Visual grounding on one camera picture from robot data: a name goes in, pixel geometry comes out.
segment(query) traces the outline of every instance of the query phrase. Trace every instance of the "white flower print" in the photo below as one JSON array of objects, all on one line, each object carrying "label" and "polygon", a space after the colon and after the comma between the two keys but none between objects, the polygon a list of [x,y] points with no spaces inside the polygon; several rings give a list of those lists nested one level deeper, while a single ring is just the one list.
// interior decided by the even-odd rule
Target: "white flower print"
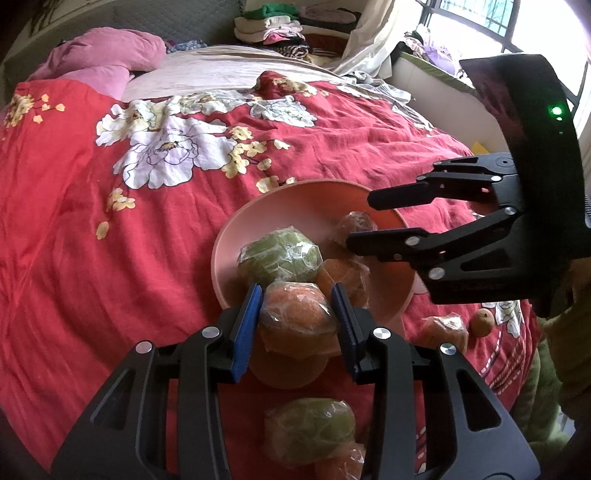
[{"label": "white flower print", "polygon": [[129,103],[129,107],[124,109],[119,104],[111,107],[110,115],[96,124],[96,144],[112,145],[119,140],[131,137],[136,132],[146,131],[148,129],[159,129],[162,125],[162,119],[167,110],[170,100],[160,103],[150,102],[149,100],[134,100]]},{"label": "white flower print", "polygon": [[236,90],[208,90],[191,95],[175,95],[170,100],[174,109],[178,110],[176,113],[211,115],[215,112],[231,112],[237,106],[247,103],[251,97],[252,95],[243,95]]},{"label": "white flower print", "polygon": [[524,322],[524,319],[519,300],[494,301],[483,303],[482,306],[486,309],[495,309],[496,324],[502,325],[506,323],[507,332],[513,338],[521,336],[521,324]]},{"label": "white flower print", "polygon": [[264,118],[283,122],[292,127],[313,127],[318,120],[300,102],[296,102],[292,95],[277,100],[263,100],[255,103],[251,108],[254,118]]},{"label": "white flower print", "polygon": [[138,131],[131,137],[131,148],[113,166],[132,189],[146,183],[150,189],[175,186],[189,181],[193,167],[217,170],[228,163],[236,141],[212,134],[224,133],[227,126],[194,118],[169,116],[158,132]]}]

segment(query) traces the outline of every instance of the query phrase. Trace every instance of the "white sheet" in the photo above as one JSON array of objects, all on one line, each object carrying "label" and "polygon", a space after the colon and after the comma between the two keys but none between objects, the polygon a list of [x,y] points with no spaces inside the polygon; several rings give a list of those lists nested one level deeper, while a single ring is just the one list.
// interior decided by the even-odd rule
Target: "white sheet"
[{"label": "white sheet", "polygon": [[271,50],[217,46],[166,55],[160,68],[128,83],[123,101],[189,95],[198,90],[248,89],[266,70],[301,82],[342,82],[328,70],[303,60],[288,59]]}]

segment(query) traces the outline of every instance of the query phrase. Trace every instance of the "green towel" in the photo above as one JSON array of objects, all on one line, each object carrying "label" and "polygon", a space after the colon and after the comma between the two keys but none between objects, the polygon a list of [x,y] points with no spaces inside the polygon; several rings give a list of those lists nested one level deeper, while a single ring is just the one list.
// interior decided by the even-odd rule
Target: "green towel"
[{"label": "green towel", "polygon": [[292,20],[297,20],[298,9],[295,5],[265,4],[256,10],[244,12],[242,16],[249,20],[262,20],[268,17],[288,15]]}]

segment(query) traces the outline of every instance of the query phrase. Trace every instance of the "folded clothes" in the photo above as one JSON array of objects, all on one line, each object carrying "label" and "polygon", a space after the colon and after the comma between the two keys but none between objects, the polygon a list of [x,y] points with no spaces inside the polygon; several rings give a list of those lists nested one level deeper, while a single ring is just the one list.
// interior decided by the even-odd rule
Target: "folded clothes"
[{"label": "folded clothes", "polygon": [[260,32],[255,33],[244,33],[237,28],[234,28],[234,35],[238,40],[242,40],[246,43],[260,43],[265,41],[265,39],[271,35],[272,33],[277,34],[284,34],[286,37],[301,37],[304,36],[300,33],[301,32],[301,25],[298,21],[294,21],[289,24],[285,25],[276,25],[271,27],[267,30],[263,30]]},{"label": "folded clothes", "polygon": [[343,9],[331,9],[323,7],[300,7],[300,17],[321,22],[333,22],[347,24],[357,21],[353,13]]},{"label": "folded clothes", "polygon": [[261,32],[288,23],[291,23],[289,15],[279,15],[277,17],[268,17],[261,20],[249,20],[244,17],[237,17],[234,19],[234,26],[243,33]]},{"label": "folded clothes", "polygon": [[284,57],[291,59],[303,60],[310,53],[310,49],[306,45],[289,45],[287,47],[271,47],[277,53],[281,53]]},{"label": "folded clothes", "polygon": [[301,35],[300,33],[294,33],[294,32],[290,32],[290,33],[276,33],[274,31],[272,31],[267,38],[263,41],[263,44],[265,45],[271,45],[274,43],[280,43],[282,41],[288,41],[288,40],[297,40],[296,42],[294,42],[295,45],[299,45],[304,41],[304,36]]},{"label": "folded clothes", "polygon": [[331,37],[329,35],[309,34],[306,35],[306,41],[313,49],[314,55],[322,55],[316,50],[326,50],[334,52],[337,56],[341,56],[347,47],[348,40],[344,38]]},{"label": "folded clothes", "polygon": [[292,20],[296,20],[298,9],[295,5],[284,4],[265,4],[256,10],[244,12],[242,16],[250,20],[262,20],[263,18],[276,17],[277,15],[289,15]]},{"label": "folded clothes", "polygon": [[343,33],[351,33],[355,28],[357,28],[357,23],[361,18],[361,13],[353,12],[351,10],[347,10],[346,8],[339,8],[339,10],[344,12],[349,12],[353,14],[356,18],[354,22],[351,23],[336,23],[336,22],[324,22],[321,20],[312,20],[310,18],[300,18],[300,23],[302,25],[311,25],[312,27],[320,27],[320,28],[328,28],[329,30],[336,30]]}]

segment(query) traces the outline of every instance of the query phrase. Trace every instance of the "clothes pile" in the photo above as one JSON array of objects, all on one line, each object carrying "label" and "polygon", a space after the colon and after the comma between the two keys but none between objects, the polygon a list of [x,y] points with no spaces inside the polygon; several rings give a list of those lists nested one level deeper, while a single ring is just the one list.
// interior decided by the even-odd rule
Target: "clothes pile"
[{"label": "clothes pile", "polygon": [[323,65],[342,57],[360,17],[342,8],[265,4],[235,18],[234,34],[251,46]]}]

